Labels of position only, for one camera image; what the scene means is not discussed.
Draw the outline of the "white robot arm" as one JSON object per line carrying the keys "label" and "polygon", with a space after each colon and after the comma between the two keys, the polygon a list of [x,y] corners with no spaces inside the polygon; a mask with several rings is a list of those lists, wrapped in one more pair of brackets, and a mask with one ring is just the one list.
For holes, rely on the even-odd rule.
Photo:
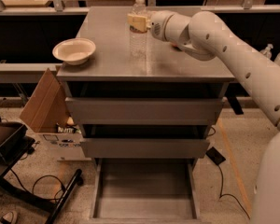
{"label": "white robot arm", "polygon": [[238,36],[210,11],[191,17],[162,10],[129,13],[127,22],[140,32],[178,46],[201,61],[219,58],[279,133],[260,162],[250,224],[280,224],[280,66]]}

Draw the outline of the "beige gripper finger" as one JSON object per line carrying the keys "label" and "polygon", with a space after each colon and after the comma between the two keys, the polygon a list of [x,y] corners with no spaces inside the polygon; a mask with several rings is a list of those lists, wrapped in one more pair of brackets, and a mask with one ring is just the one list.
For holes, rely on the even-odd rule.
{"label": "beige gripper finger", "polygon": [[150,19],[144,15],[136,15],[129,13],[127,15],[127,22],[132,28],[139,32],[146,32],[150,28]]}

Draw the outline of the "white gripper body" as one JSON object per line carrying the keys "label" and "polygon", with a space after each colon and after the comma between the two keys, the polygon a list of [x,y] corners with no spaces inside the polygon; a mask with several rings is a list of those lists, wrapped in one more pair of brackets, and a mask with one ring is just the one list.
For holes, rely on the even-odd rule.
{"label": "white gripper body", "polygon": [[190,17],[179,13],[169,10],[156,11],[150,18],[150,32],[154,38],[164,42],[188,44],[189,22]]}

